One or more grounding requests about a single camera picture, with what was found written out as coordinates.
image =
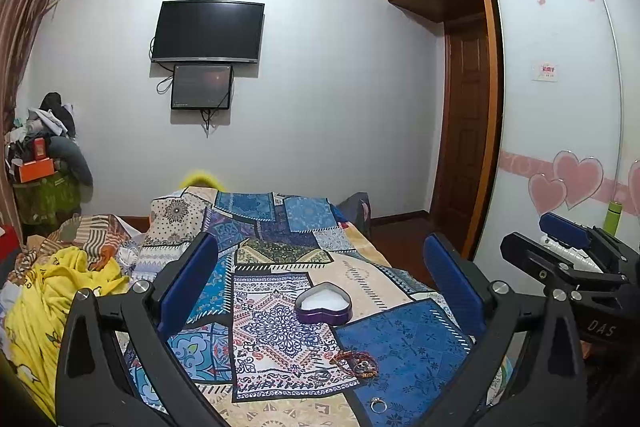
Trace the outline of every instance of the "pink stripe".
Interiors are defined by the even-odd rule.
[[[500,151],[500,156],[498,156],[498,168],[527,179],[534,174],[544,174],[550,180],[554,179],[554,165],[552,162],[530,158],[529,156],[521,156],[503,150]],[[602,185],[591,198],[609,204],[611,195],[613,194],[614,184],[615,181],[604,178]],[[614,200],[622,203],[623,212],[627,212],[632,216],[638,215],[634,203],[631,200],[629,187],[626,185],[618,184],[618,190],[616,191]]]

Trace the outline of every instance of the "silver ring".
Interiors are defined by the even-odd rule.
[[[375,407],[375,405],[377,403],[381,403],[384,406],[384,409],[381,409],[380,407]],[[376,413],[376,414],[382,414],[383,412],[386,411],[386,402],[384,400],[382,400],[382,398],[372,398],[371,399],[371,410]]]

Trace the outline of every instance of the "patchwork bedspread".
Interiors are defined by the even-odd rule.
[[[133,280],[153,280],[201,230],[220,245],[185,329],[168,343],[231,427],[410,425],[472,347],[442,296],[391,268],[326,199],[190,187],[154,200],[151,222]],[[348,324],[297,320],[296,297],[324,281],[351,296]],[[339,349],[368,351],[380,376],[341,372],[329,363]],[[131,345],[125,359],[145,403],[162,410]],[[490,394],[499,387],[498,374]],[[388,409],[373,412],[373,397]]]

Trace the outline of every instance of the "blue gripper pad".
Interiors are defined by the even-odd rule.
[[[556,241],[577,248],[577,250],[587,251],[591,244],[586,229],[551,212],[540,216],[540,230]]]
[[[182,330],[217,263],[218,242],[206,233],[160,302],[158,336],[162,340]]]
[[[476,339],[482,337],[486,331],[486,311],[492,302],[488,293],[489,281],[475,264],[463,260],[442,234],[432,233],[425,239],[422,255],[460,329]]]

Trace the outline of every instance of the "wooden floor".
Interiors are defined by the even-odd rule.
[[[422,260],[422,245],[433,231],[434,226],[428,218],[417,217],[387,225],[373,225],[371,242],[391,266],[407,270],[418,281],[436,289]]]

